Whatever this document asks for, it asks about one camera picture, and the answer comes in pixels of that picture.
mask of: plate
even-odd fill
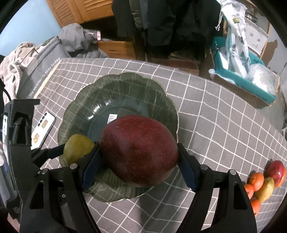
[[[64,144],[73,134],[99,141],[109,116],[141,115],[158,120],[172,133],[175,140],[179,115],[172,100],[155,80],[128,72],[106,75],[84,87],[67,107],[58,131],[58,144]],[[63,155],[62,167],[67,166]],[[99,201],[112,202],[143,195],[150,188],[129,186],[103,165],[96,174],[94,185],[84,192]]]

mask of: apple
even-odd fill
[[[148,117],[123,116],[107,124],[100,149],[113,173],[136,187],[151,187],[172,173],[178,160],[171,132]]]
[[[267,168],[266,177],[272,177],[274,179],[275,186],[278,186],[282,180],[284,169],[285,167],[283,163],[279,160],[275,160]]]
[[[286,171],[286,168],[284,168],[284,173],[283,173],[283,176],[282,176],[282,179],[281,181],[275,186],[276,188],[279,188],[285,181],[286,179],[286,175],[287,175],[287,171]]]

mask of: plastic bag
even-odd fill
[[[276,95],[278,77],[262,64],[254,64],[249,68],[247,79],[254,85],[271,95]]]
[[[227,21],[226,39],[227,61],[229,69],[243,78],[247,77],[251,61],[245,36],[246,7],[234,0],[221,0],[222,13]]]
[[[220,59],[221,59],[223,68],[224,69],[228,69],[229,64],[228,64],[228,60],[227,60],[226,48],[225,47],[220,47],[219,48],[219,55],[220,55]]]

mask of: grid pattern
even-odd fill
[[[146,62],[124,59],[63,59],[39,94],[33,127],[49,111],[57,118],[44,146],[57,146],[57,132],[67,106],[88,84],[107,74],[136,72],[157,80],[179,111],[178,138],[190,154],[213,170],[235,169],[243,182],[252,171],[264,172],[269,160],[287,166],[287,142],[252,106],[213,82]],[[48,160],[44,167],[60,167]],[[276,188],[256,217],[260,232],[286,194],[287,182]],[[114,203],[86,195],[91,213],[103,232],[175,232],[194,197],[176,167],[170,177],[145,195]],[[204,228],[211,225],[218,198],[214,190]]]

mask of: yellow-green fruit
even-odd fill
[[[71,165],[76,163],[84,155],[91,152],[94,147],[94,143],[88,137],[81,134],[72,135],[69,140],[66,142],[64,147],[64,159]]]
[[[262,203],[271,197],[274,190],[274,180],[271,177],[264,179],[262,187],[254,192],[255,197]]]

